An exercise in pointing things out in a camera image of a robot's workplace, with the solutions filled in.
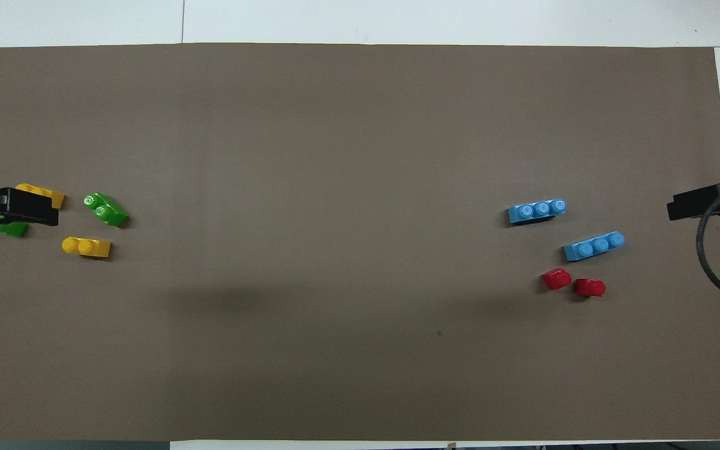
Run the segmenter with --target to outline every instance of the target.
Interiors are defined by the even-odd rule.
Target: lego brick
[[[565,213],[566,202],[563,199],[523,203],[507,209],[507,216],[512,225],[544,222]]]
[[[118,227],[129,217],[111,197],[105,196],[105,194],[94,192],[85,196],[82,202],[86,207],[91,208],[96,217],[102,219],[102,222],[113,227]]]
[[[542,274],[541,278],[543,278],[543,282],[546,283],[546,287],[551,291],[559,288],[565,288],[571,284],[571,274],[562,267],[552,269],[547,273]]]
[[[99,239],[74,238],[63,239],[62,248],[65,253],[80,254],[81,256],[96,256],[106,258],[109,256],[109,241]]]
[[[20,191],[26,191],[26,192],[32,192],[33,194],[38,194],[38,196],[49,197],[50,199],[52,199],[52,208],[54,208],[54,209],[60,209],[60,207],[62,207],[62,205],[63,205],[63,199],[65,199],[65,197],[66,197],[66,195],[63,194],[63,192],[52,191],[52,190],[46,189],[45,187],[33,186],[33,185],[27,184],[25,182],[21,183],[20,185],[17,185],[15,188]]]
[[[566,253],[566,259],[569,261],[578,261],[595,256],[595,254],[602,254],[614,248],[619,248],[624,245],[624,242],[624,235],[618,231],[613,231],[602,234],[602,236],[596,236],[595,238],[565,245],[563,246],[563,251]]]
[[[585,297],[601,297],[607,287],[600,279],[581,278],[574,282],[577,293]]]
[[[0,233],[5,234],[5,236],[21,237],[25,230],[25,222],[0,223]]]

